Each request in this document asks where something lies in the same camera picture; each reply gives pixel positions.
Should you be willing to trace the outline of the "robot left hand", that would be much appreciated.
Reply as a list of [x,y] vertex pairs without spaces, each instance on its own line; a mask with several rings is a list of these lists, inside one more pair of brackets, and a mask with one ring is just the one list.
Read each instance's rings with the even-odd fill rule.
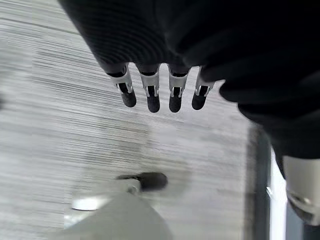
[[260,125],[288,202],[320,224],[320,3],[317,0],[62,0],[102,69],[200,67],[203,85]]

